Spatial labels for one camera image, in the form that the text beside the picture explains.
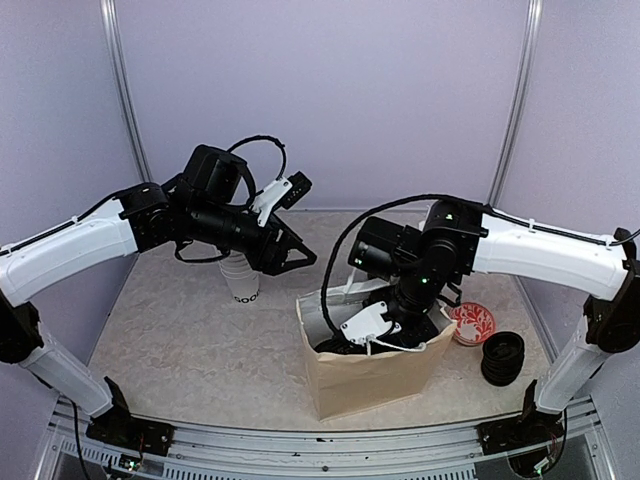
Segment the stack of white paper cups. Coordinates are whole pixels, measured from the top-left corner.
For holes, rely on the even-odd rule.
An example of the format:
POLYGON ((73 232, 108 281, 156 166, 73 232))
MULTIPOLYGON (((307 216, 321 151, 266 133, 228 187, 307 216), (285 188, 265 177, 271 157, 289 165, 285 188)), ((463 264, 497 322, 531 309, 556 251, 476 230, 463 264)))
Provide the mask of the stack of white paper cups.
POLYGON ((257 300, 260 294, 259 273, 252 269, 244 254, 231 252, 219 265, 236 302, 250 304, 257 300))

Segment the brown paper bag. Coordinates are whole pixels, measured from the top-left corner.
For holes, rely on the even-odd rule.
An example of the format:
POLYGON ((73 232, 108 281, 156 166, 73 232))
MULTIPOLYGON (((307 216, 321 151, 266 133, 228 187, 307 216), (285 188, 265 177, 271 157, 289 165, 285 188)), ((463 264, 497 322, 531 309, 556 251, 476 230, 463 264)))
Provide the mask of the brown paper bag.
POLYGON ((376 353, 376 343, 363 346, 363 352, 341 355, 318 352, 315 347, 330 339, 320 292, 296 299, 309 390, 318 419, 332 420, 371 410, 420 394, 440 365, 455 331, 455 322, 438 300, 428 312, 437 335, 411 351, 376 353))

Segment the stack of black cup lids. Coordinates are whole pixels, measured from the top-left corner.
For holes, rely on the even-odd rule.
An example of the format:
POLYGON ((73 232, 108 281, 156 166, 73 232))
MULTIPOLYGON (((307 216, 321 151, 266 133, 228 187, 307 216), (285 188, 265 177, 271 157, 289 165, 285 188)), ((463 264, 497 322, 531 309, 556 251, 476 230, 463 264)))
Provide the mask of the stack of black cup lids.
POLYGON ((519 376, 525 357, 523 338, 512 331, 491 335, 482 346, 481 373, 493 386, 505 387, 519 376))

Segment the black cup lid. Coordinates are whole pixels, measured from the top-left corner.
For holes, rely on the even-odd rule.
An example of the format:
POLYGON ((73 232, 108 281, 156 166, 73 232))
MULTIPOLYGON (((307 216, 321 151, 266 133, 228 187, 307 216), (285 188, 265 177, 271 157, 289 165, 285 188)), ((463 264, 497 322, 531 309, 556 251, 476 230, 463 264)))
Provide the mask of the black cup lid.
POLYGON ((317 353, 331 353, 336 355, 363 355, 366 348, 353 344, 343 338, 332 337, 318 343, 314 350, 317 353))

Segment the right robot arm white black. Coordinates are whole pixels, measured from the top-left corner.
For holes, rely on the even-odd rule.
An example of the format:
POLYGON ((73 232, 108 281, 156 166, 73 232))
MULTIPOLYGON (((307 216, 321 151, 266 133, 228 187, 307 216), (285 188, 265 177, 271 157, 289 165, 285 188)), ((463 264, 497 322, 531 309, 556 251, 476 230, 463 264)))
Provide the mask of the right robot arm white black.
POLYGON ((331 323, 322 352, 411 351, 435 334, 431 309, 466 275, 505 274, 587 294, 576 331, 547 373, 527 391, 511 433, 523 444, 546 432, 574 394, 612 355, 639 341, 639 260, 634 233, 594 235, 509 216, 493 207, 433 194, 420 228, 382 218, 382 208, 346 228, 351 266, 386 281, 363 309, 331 323))

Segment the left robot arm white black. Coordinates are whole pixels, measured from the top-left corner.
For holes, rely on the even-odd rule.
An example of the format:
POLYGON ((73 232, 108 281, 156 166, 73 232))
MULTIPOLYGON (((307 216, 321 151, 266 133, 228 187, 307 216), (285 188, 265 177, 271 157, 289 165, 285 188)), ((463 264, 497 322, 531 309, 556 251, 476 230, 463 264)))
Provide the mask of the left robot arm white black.
POLYGON ((166 243, 179 256, 193 242, 214 246, 223 260, 244 255, 252 270, 276 276, 310 266, 316 255, 276 214, 311 189, 301 172, 278 174, 258 189, 233 149, 197 146, 183 172, 107 195, 85 213, 1 249, 1 360, 30 371, 73 401, 95 427, 121 445, 140 424, 118 385, 97 379, 45 329, 31 299, 93 266, 166 243))

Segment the red white patterned bowl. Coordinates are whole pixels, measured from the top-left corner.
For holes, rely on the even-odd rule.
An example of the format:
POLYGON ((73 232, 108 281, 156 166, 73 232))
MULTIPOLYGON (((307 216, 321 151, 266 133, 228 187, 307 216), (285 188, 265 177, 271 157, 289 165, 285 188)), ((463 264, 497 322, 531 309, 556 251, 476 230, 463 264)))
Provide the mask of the red white patterned bowl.
POLYGON ((456 323, 454 339, 463 346, 479 346, 497 332, 493 314, 481 304, 464 302, 448 314, 456 323))

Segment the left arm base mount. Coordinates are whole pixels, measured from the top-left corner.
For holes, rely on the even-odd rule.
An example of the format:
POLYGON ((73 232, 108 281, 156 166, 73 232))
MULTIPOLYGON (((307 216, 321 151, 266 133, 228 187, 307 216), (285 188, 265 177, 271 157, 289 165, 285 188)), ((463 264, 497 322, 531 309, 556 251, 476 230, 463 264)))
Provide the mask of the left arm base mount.
POLYGON ((86 436, 105 444, 166 457, 175 427, 169 423, 133 416, 120 387, 104 378, 111 394, 105 413, 92 415, 86 436))

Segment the left aluminium corner post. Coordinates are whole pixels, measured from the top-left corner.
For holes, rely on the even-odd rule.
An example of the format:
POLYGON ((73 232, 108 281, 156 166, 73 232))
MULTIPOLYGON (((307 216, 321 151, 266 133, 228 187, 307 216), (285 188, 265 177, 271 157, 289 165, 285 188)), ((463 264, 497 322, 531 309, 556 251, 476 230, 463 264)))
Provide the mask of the left aluminium corner post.
POLYGON ((99 3, 111 68, 114 74, 116 92, 133 154, 134 165, 140 179, 143 182, 151 182, 153 176, 143 146, 128 81, 116 2, 114 0, 100 0, 99 3))

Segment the aluminium corner post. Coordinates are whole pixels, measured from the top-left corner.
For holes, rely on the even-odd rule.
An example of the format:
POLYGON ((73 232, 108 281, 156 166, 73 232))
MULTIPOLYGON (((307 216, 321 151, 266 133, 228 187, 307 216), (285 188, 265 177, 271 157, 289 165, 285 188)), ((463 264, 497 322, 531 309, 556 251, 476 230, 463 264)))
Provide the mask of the aluminium corner post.
POLYGON ((134 165, 140 179, 143 182, 151 182, 153 176, 143 146, 128 81, 116 2, 114 0, 100 0, 99 3, 111 68, 114 74, 116 92, 133 154, 134 165))
POLYGON ((514 92, 497 166, 487 197, 487 203, 491 206, 497 206, 499 204, 506 185, 509 168, 512 164, 518 132, 529 92, 531 72, 535 62, 543 6, 543 0, 530 0, 527 3, 527 15, 514 92))

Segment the aluminium front frame rail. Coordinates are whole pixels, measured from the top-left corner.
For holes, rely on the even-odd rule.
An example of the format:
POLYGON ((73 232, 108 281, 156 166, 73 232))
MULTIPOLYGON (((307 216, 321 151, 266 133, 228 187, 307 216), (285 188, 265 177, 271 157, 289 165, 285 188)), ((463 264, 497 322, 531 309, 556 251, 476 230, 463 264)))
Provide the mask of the aluminium front frame rail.
POLYGON ((372 431, 273 431, 174 421, 166 456, 119 467, 130 451, 86 437, 70 403, 54 407, 36 454, 33 479, 96 479, 106 470, 131 479, 510 479, 510 453, 487 454, 479 420, 372 431))

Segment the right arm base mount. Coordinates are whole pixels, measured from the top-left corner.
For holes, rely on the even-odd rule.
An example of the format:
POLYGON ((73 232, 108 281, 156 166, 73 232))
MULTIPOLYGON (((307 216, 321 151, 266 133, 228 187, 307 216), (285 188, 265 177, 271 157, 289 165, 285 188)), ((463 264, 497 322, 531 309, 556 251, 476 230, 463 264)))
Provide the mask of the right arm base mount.
POLYGON ((502 453, 563 437, 566 431, 563 414, 538 410, 534 401, 537 381, 525 391, 522 412, 516 416, 480 423, 478 439, 484 455, 502 453))

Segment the right aluminium corner post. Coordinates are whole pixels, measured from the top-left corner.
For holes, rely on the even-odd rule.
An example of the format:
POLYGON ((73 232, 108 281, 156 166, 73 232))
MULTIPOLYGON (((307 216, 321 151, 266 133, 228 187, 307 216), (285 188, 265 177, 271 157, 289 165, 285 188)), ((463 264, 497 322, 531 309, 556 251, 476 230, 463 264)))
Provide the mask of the right aluminium corner post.
POLYGON ((527 15, 514 92, 497 166, 487 197, 487 203, 491 206, 497 206, 499 204, 506 185, 509 168, 512 164, 518 132, 529 92, 531 72, 535 62, 543 6, 543 0, 530 0, 527 3, 527 15))

